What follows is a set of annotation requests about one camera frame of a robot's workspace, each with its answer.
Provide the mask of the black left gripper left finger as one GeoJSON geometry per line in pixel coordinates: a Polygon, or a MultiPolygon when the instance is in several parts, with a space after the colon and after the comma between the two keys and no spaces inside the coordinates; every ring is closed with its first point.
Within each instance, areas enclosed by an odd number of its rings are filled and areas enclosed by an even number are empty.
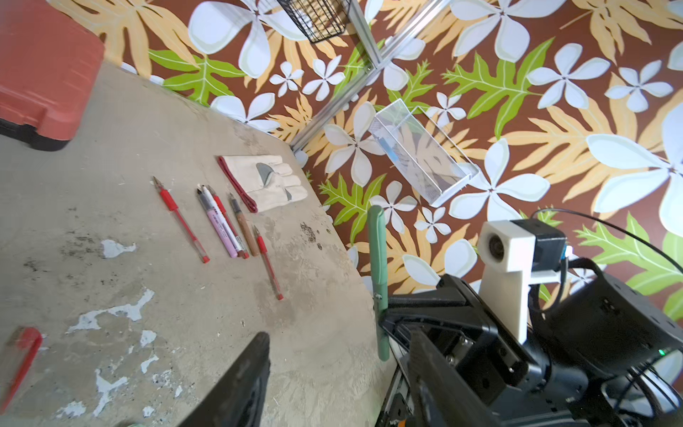
{"type": "Polygon", "coordinates": [[[259,332],[181,427],[258,427],[270,378],[270,336],[259,332]]]}

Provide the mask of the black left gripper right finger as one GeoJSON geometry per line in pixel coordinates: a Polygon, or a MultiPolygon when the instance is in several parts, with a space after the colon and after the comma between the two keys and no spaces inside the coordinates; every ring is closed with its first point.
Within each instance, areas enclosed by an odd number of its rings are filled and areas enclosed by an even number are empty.
{"type": "Polygon", "coordinates": [[[498,426],[500,422],[420,330],[411,333],[409,384],[416,426],[498,426]]]}

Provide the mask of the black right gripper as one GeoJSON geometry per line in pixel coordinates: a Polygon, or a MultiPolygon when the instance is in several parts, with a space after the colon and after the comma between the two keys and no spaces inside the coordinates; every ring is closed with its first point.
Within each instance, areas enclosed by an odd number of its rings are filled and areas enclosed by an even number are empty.
{"type": "Polygon", "coordinates": [[[446,274],[432,291],[390,297],[378,325],[404,350],[425,333],[502,425],[549,425],[546,357],[519,343],[464,280],[446,274]]]}

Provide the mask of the brown white marker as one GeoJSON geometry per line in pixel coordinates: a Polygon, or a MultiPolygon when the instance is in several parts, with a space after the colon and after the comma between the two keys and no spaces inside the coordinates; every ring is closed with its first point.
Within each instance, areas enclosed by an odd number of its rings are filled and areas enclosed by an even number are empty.
{"type": "Polygon", "coordinates": [[[215,198],[213,197],[213,193],[205,185],[201,185],[200,190],[202,191],[202,194],[208,198],[211,207],[217,212],[219,224],[222,226],[224,233],[228,236],[228,240],[231,242],[231,247],[233,248],[235,256],[245,259],[247,255],[245,254],[242,245],[238,243],[238,240],[235,237],[231,227],[229,227],[224,214],[220,210],[215,198]]]}

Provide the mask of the red brown pen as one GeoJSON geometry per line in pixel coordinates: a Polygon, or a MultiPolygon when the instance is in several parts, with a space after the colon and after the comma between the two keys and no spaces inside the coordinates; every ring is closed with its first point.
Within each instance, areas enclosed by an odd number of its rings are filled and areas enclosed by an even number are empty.
{"type": "Polygon", "coordinates": [[[268,248],[265,244],[265,241],[263,239],[263,236],[259,232],[258,228],[256,226],[253,227],[254,231],[254,236],[256,238],[256,243],[258,245],[259,251],[261,256],[263,257],[264,264],[266,266],[266,270],[268,272],[269,278],[270,278],[270,283],[273,286],[275,295],[277,297],[277,300],[283,301],[284,300],[284,295],[281,290],[281,286],[279,284],[279,281],[277,280],[276,272],[272,266],[272,263],[270,261],[269,255],[268,255],[268,248]]]}

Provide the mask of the pink marker pen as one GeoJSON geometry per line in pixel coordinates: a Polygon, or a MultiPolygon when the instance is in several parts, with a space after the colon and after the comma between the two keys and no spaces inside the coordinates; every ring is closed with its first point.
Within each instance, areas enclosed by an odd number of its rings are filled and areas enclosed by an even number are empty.
{"type": "Polygon", "coordinates": [[[215,232],[217,233],[220,241],[222,242],[223,247],[228,252],[229,257],[237,258],[238,252],[236,251],[236,248],[232,245],[228,233],[225,231],[224,227],[222,227],[220,215],[216,208],[213,206],[213,203],[210,201],[209,197],[203,192],[203,190],[201,190],[201,188],[197,189],[197,196],[200,204],[206,211],[206,215],[209,221],[213,225],[215,232]]]}

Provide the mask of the tan brown pen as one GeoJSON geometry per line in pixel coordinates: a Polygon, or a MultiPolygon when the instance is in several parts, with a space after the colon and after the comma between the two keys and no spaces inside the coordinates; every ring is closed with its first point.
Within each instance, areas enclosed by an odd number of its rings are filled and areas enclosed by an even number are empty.
{"type": "Polygon", "coordinates": [[[249,223],[247,222],[247,218],[245,217],[245,214],[242,212],[242,209],[237,201],[237,199],[231,194],[228,193],[228,198],[229,198],[229,203],[231,204],[231,208],[234,212],[234,215],[236,216],[236,219],[238,220],[239,226],[242,229],[243,236],[245,238],[245,242],[247,242],[248,248],[251,252],[252,256],[258,256],[260,254],[260,249],[256,243],[256,240],[254,239],[254,235],[252,231],[250,231],[249,228],[249,223]]]}

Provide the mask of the dark green pen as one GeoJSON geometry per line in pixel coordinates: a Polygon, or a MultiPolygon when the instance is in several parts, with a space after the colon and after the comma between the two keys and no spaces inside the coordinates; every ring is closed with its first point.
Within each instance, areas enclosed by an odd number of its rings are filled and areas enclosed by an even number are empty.
{"type": "Polygon", "coordinates": [[[375,303],[377,352],[381,361],[388,361],[391,355],[389,336],[380,325],[382,314],[388,308],[389,299],[386,222],[383,208],[372,206],[368,210],[367,226],[371,281],[375,303]]]}

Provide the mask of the red gel pen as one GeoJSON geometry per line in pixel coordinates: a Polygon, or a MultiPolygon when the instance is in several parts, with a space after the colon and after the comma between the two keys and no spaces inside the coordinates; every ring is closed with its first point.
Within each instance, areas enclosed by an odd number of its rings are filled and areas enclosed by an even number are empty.
{"type": "Polygon", "coordinates": [[[170,191],[167,190],[167,188],[165,188],[163,183],[161,183],[161,181],[158,178],[156,178],[156,176],[152,177],[152,182],[161,199],[164,201],[168,211],[174,216],[176,221],[180,224],[184,234],[186,235],[192,247],[194,247],[194,249],[196,250],[202,263],[209,263],[210,257],[208,256],[204,247],[199,242],[195,233],[192,231],[192,229],[190,229],[190,226],[181,214],[180,208],[176,204],[170,191]]]}

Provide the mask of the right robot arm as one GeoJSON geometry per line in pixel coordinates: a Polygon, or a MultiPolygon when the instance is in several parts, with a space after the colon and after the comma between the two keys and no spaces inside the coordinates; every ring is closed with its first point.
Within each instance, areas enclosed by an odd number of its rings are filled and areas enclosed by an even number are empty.
{"type": "Polygon", "coordinates": [[[604,272],[520,343],[463,280],[391,297],[379,329],[407,352],[408,426],[679,426],[682,398],[655,365],[681,350],[679,325],[604,272]]]}

